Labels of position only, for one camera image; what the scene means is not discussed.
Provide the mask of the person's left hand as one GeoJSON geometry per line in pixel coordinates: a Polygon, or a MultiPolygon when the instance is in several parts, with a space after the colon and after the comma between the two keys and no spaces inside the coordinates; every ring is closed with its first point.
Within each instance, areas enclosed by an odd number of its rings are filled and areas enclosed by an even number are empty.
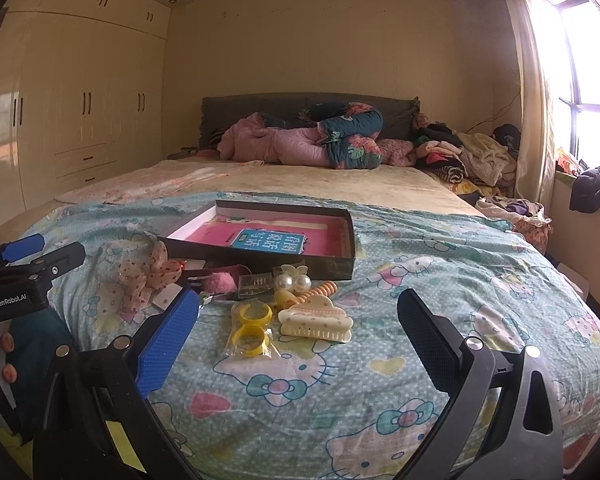
{"type": "MultiPolygon", "coordinates": [[[[6,356],[9,356],[15,350],[15,341],[11,333],[6,332],[1,336],[0,346],[6,356]]],[[[13,384],[17,380],[17,370],[8,361],[5,361],[2,367],[2,377],[8,384],[13,384]]]]}

